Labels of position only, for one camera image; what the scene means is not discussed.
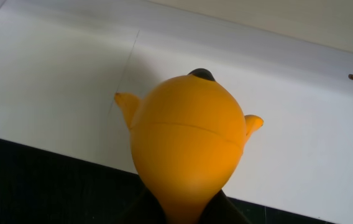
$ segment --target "orange object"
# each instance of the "orange object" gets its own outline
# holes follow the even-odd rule
[[[229,180],[263,121],[247,115],[212,74],[171,78],[143,100],[116,93],[131,133],[135,167],[168,223],[196,223]]]

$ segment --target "toy nose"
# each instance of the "toy nose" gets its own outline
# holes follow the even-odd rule
[[[213,74],[211,74],[211,72],[205,68],[194,69],[189,73],[189,75],[194,75],[196,77],[215,82],[215,78],[213,77]]]

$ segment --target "orange ear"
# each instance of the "orange ear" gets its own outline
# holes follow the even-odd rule
[[[132,119],[140,104],[139,97],[131,93],[116,93],[114,95],[114,101],[116,101],[117,105],[120,107],[124,121],[130,129]]]
[[[264,125],[264,121],[262,118],[256,116],[256,115],[245,115],[245,126],[246,126],[246,140],[248,140],[251,136],[251,134],[258,130],[262,125]]]

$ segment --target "screw hole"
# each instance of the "screw hole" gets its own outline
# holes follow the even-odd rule
[[[349,74],[349,75],[348,75],[348,78],[349,78],[350,80],[353,80],[353,74]]]

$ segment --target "dark background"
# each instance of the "dark background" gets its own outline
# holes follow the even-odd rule
[[[0,139],[0,223],[112,223],[143,188],[138,175]],[[252,224],[327,223],[230,199]]]

